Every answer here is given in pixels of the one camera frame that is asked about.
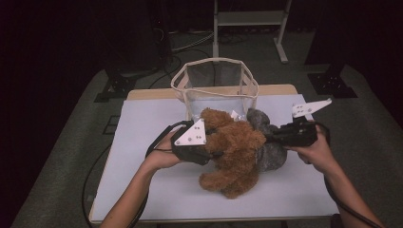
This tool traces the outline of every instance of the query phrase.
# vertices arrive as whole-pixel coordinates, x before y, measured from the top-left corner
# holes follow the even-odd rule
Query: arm
[[[169,150],[171,148],[169,133],[158,145],[158,149]],[[171,152],[154,150],[143,161],[133,179],[106,215],[101,227],[127,227],[134,219],[148,192],[151,179],[154,174],[162,169],[171,167],[180,160]]]
[[[348,207],[375,222],[380,227],[385,227],[355,190],[355,187],[333,157],[332,151],[319,127],[317,127],[317,141],[314,144],[308,147],[288,147],[288,149],[297,151],[299,157],[305,163],[311,163],[317,171],[323,173],[335,195]],[[369,227],[347,211],[344,211],[339,206],[337,207],[346,228]]]

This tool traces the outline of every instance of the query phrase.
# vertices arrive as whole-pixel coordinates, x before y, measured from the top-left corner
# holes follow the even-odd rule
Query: metal shelf
[[[219,12],[218,26],[281,25],[283,14],[283,10]]]

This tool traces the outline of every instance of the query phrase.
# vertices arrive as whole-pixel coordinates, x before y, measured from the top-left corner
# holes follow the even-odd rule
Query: floor
[[[304,60],[314,32],[286,32],[283,46],[289,59],[284,65],[277,55],[274,32],[225,37],[220,55],[242,60],[260,85],[292,84],[307,102],[324,100],[317,95],[307,74],[327,66],[306,66]],[[201,39],[203,34],[171,34],[172,47]],[[211,42],[176,53],[165,70],[138,80],[135,88],[169,87],[171,76],[184,63],[207,58]],[[346,66],[341,77],[358,98],[334,99],[314,115],[332,131],[332,148],[362,197],[388,227],[403,225],[403,134],[401,128],[369,89],[365,78]],[[88,215],[113,141],[124,98],[94,103],[107,82],[102,70],[94,75],[48,157],[40,177],[12,227],[89,227]],[[136,227],[157,227],[139,224]],[[280,227],[279,221],[164,224],[162,227]],[[288,221],[290,228],[330,227],[326,218]]]

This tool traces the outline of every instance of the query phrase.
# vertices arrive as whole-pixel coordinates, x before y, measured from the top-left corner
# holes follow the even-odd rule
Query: mesh basket
[[[197,121],[202,111],[213,108],[246,120],[256,106],[259,85],[242,61],[209,58],[187,63],[171,81],[176,96],[185,103],[187,120]]]

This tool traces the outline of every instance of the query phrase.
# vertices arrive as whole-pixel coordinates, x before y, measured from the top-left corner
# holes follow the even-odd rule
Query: plush toy
[[[249,108],[246,119],[255,130],[271,135],[278,127],[270,124],[269,117],[262,111]],[[287,150],[277,142],[267,142],[257,151],[257,165],[260,172],[281,168],[287,160]]]
[[[212,155],[216,171],[201,174],[199,183],[205,190],[235,199],[258,182],[256,152],[266,138],[247,121],[234,122],[224,111],[206,108],[201,118],[207,134],[204,148]]]

